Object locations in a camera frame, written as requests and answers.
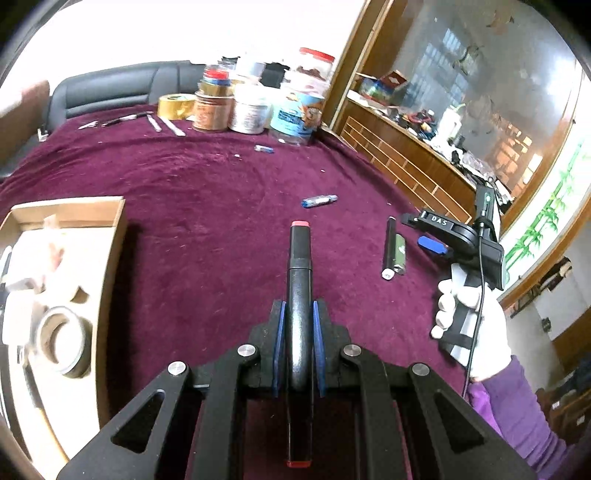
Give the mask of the purple sleeved right forearm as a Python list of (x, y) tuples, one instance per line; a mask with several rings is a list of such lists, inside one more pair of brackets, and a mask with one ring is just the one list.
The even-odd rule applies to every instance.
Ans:
[(513, 356), (493, 377), (468, 389), (474, 410), (526, 461), (540, 479), (549, 479), (573, 449), (547, 422), (525, 371)]

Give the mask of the white gloved right hand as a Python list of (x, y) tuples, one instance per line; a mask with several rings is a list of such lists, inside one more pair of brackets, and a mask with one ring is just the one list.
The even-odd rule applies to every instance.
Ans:
[(435, 325), (430, 335), (441, 340), (449, 333), (459, 307), (468, 310), (467, 327), (462, 334), (475, 338), (473, 356), (468, 348), (454, 346), (452, 357), (467, 368), (473, 382), (482, 382), (500, 373), (511, 362), (512, 351), (507, 336), (507, 321), (494, 292), (485, 286), (461, 285), (452, 278), (438, 284), (440, 293)]

